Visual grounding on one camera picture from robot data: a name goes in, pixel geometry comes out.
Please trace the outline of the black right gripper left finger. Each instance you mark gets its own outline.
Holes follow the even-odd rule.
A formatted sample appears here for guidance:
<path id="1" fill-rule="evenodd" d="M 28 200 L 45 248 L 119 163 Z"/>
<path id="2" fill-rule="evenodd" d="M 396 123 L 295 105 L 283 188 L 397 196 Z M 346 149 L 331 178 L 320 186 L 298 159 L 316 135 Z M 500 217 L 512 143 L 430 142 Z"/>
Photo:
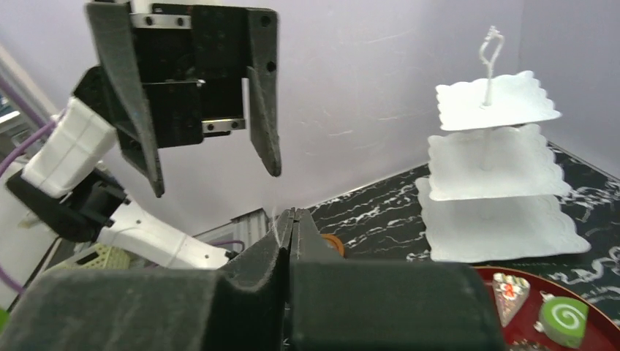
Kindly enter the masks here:
<path id="1" fill-rule="evenodd" d="M 216 270 L 58 270 L 36 281 L 3 350 L 280 350 L 293 209 Z"/>

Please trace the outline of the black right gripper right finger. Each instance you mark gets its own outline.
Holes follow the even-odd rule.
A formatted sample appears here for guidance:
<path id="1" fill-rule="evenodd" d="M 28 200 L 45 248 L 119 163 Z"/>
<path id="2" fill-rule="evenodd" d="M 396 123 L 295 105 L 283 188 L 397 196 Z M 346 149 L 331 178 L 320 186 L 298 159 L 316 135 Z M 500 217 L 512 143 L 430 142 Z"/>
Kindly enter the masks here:
<path id="1" fill-rule="evenodd" d="M 503 350 L 494 304 L 462 263 L 351 260 L 298 209 L 290 244 L 294 350 Z"/>

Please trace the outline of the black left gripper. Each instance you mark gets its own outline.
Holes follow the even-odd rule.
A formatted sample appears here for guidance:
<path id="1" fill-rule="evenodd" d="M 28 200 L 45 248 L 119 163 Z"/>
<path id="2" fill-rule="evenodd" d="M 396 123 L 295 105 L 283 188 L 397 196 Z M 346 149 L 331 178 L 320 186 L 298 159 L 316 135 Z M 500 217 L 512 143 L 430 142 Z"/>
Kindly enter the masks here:
<path id="1" fill-rule="evenodd" d="M 281 175 L 278 14 L 264 8 L 93 1 L 86 15 L 99 62 L 74 90 L 117 131 L 123 158 L 165 193 L 158 148 L 196 145 L 242 125 L 249 79 L 250 139 Z"/>

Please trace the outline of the white three-tier dessert stand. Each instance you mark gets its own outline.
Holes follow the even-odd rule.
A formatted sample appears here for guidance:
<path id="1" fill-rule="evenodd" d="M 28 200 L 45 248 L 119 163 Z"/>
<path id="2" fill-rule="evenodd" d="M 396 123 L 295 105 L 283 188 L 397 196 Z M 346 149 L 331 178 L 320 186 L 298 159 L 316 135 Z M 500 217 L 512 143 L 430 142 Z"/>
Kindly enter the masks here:
<path id="1" fill-rule="evenodd" d="M 570 185 L 540 123 L 561 117 L 530 70 L 496 75 L 504 36 L 490 27 L 478 51 L 485 76 L 436 87 L 442 133 L 428 139 L 415 185 L 436 262 L 484 263 L 581 254 L 560 198 Z"/>

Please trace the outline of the red round tray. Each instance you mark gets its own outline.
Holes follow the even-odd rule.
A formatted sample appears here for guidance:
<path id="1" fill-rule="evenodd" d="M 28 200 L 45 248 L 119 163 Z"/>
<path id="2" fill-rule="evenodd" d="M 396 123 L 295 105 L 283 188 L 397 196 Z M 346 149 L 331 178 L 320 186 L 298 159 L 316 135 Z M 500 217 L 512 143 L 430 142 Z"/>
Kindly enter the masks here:
<path id="1" fill-rule="evenodd" d="M 478 266 L 491 300 L 505 288 L 501 275 L 529 283 L 529 294 L 511 321 L 502 326 L 506 350 L 618 350 L 619 326 L 567 288 L 525 271 Z"/>

